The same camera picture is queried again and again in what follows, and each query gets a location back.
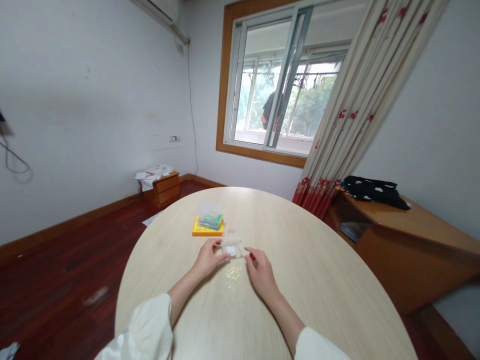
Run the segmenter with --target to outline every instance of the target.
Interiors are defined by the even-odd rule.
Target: air conditioner
[[[179,17],[178,0],[137,0],[164,22],[173,25]]]

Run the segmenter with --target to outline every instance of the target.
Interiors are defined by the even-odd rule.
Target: floral curtain
[[[340,70],[293,202],[323,219],[417,61],[448,0],[372,0]]]

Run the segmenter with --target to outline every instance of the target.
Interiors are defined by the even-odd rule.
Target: wooden skirting board
[[[193,180],[193,181],[199,182],[201,184],[207,185],[211,188],[223,188],[223,187],[227,186],[227,185],[223,185],[219,182],[208,180],[204,177],[200,177],[200,176],[190,174],[190,173],[180,176],[180,182],[185,181],[185,180]]]
[[[449,360],[475,360],[473,354],[433,305],[424,306],[419,311],[419,316]]]
[[[180,182],[185,180],[195,180],[199,183],[205,184],[212,188],[224,187],[225,185],[208,180],[200,176],[194,176],[193,174],[187,173],[179,177]],[[78,229],[82,225],[85,225],[93,220],[101,218],[102,216],[113,213],[116,210],[124,208],[128,205],[136,203],[143,199],[142,193],[136,193],[134,195],[125,197],[121,200],[112,202],[111,204],[99,207],[95,210],[86,212],[77,217],[71,218],[59,224],[50,226],[46,229],[37,231],[31,235],[27,235],[18,240],[6,243],[5,245],[0,246],[0,261],[11,257],[15,254],[20,254],[40,243],[56,238],[60,235],[68,233],[69,231]]]

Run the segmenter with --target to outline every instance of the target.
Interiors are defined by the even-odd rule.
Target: oval table
[[[379,281],[343,239],[279,196],[217,187],[170,205],[143,232],[120,284],[115,336],[136,306],[167,292],[193,265],[206,237],[193,237],[197,205],[223,205],[225,226],[241,245],[260,248],[280,291],[306,326],[351,359],[417,359]],[[226,269],[242,268],[229,286]],[[187,301],[174,328],[173,359],[288,359],[282,333],[250,283],[245,259],[232,259]]]

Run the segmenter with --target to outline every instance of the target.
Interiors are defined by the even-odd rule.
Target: wooden floor
[[[208,188],[186,180],[180,196]],[[0,262],[0,349],[20,343],[15,360],[93,359],[114,337],[120,281],[142,221],[158,211],[139,201]],[[418,316],[402,319],[420,360],[447,359]]]

